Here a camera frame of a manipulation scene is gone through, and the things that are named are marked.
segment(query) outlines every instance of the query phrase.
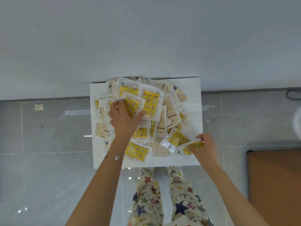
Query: white table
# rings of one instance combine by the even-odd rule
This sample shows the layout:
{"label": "white table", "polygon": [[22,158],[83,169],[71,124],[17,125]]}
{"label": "white table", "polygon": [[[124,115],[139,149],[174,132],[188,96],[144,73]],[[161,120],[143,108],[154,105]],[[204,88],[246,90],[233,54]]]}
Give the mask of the white table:
{"label": "white table", "polygon": [[[202,119],[202,101],[201,101],[201,81],[199,77],[196,78],[180,78],[170,79],[176,83],[187,95],[188,99],[183,103],[190,112],[191,116],[188,120],[190,122],[195,135],[203,132]],[[93,146],[93,166],[98,169],[103,158],[106,156],[103,139],[95,136],[96,116],[94,105],[94,96],[99,94],[107,94],[108,88],[106,83],[92,83],[90,84],[90,106],[91,106],[91,127],[92,127],[92,146]],[[154,157],[148,156],[145,162],[132,162],[124,158],[122,167],[163,167],[163,166],[188,166],[199,165],[199,162],[194,155],[183,156],[180,154],[171,154],[168,157]]]}

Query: blue star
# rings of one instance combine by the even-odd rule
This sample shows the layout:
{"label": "blue star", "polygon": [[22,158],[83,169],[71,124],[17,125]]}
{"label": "blue star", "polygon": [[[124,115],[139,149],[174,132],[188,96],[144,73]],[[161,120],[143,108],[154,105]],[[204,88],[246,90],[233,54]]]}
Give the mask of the blue star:
{"label": "blue star", "polygon": [[137,198],[138,198],[138,195],[137,195],[137,192],[134,194],[133,196],[133,201],[137,202]]}
{"label": "blue star", "polygon": [[195,197],[198,199],[199,202],[201,202],[201,198],[198,195],[195,195]]}
{"label": "blue star", "polygon": [[179,204],[175,203],[175,207],[176,207],[175,215],[177,215],[178,213],[182,213],[183,215],[185,215],[184,211],[186,209],[189,209],[188,207],[186,207],[186,206],[183,205],[183,202],[184,201],[181,201]]}
{"label": "blue star", "polygon": [[145,205],[143,205],[143,206],[137,205],[137,209],[135,210],[135,212],[138,213],[138,216],[140,216],[142,213],[146,213],[144,206]]}

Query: pile of packets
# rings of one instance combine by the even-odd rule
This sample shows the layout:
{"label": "pile of packets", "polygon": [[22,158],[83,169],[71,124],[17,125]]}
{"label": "pile of packets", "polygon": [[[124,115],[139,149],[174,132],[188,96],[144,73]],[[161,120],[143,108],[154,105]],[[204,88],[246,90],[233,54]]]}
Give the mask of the pile of packets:
{"label": "pile of packets", "polygon": [[178,153],[188,156],[192,154],[188,145],[195,146],[197,150],[202,148],[203,143],[195,138],[189,124],[190,113],[182,106],[188,96],[172,79],[114,78],[106,83],[109,94],[94,98],[97,121],[95,135],[103,138],[106,150],[115,138],[108,112],[113,102],[122,99],[131,118],[144,111],[126,148],[127,157],[144,162],[149,154],[155,157]]}

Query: star-print pants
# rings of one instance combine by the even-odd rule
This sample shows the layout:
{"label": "star-print pants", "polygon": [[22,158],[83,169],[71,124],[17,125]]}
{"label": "star-print pants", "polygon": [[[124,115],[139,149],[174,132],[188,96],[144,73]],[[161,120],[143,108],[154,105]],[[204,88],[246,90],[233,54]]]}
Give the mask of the star-print pants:
{"label": "star-print pants", "polygon": [[[164,223],[159,183],[153,178],[153,171],[140,169],[132,202],[132,213],[127,226],[161,226]],[[183,172],[177,167],[168,167],[169,190],[173,202],[172,221],[185,215],[186,225],[213,226],[212,220],[199,195],[194,193]]]}

